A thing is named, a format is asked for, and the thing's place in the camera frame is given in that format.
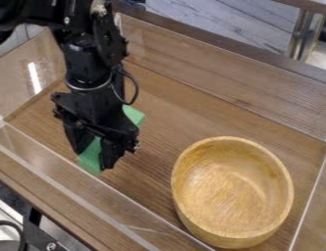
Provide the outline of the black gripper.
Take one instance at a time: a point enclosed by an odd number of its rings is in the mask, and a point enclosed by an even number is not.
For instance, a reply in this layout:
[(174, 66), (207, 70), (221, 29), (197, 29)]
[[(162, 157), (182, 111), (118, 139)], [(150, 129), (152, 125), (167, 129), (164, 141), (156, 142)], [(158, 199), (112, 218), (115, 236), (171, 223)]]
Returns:
[(111, 169), (124, 151), (134, 152), (138, 127), (126, 118), (123, 105), (131, 105), (139, 94), (134, 77), (122, 65), (110, 68), (95, 81), (64, 78), (68, 92), (55, 92), (49, 98), (55, 105), (53, 117), (63, 123), (71, 148), (80, 155), (95, 137), (100, 138), (99, 166)]

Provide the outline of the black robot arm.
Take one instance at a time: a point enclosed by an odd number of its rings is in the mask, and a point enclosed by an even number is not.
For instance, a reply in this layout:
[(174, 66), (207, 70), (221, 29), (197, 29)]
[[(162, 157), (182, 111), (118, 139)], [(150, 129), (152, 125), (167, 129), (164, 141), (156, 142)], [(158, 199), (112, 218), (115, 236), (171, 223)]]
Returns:
[(65, 92), (49, 96), (53, 117), (76, 154), (96, 143), (98, 168), (114, 167), (135, 151), (139, 128), (124, 114), (135, 97), (124, 94), (131, 74), (122, 61), (127, 39), (114, 22), (110, 0), (0, 0), (0, 44), (19, 25), (49, 29), (60, 49)]

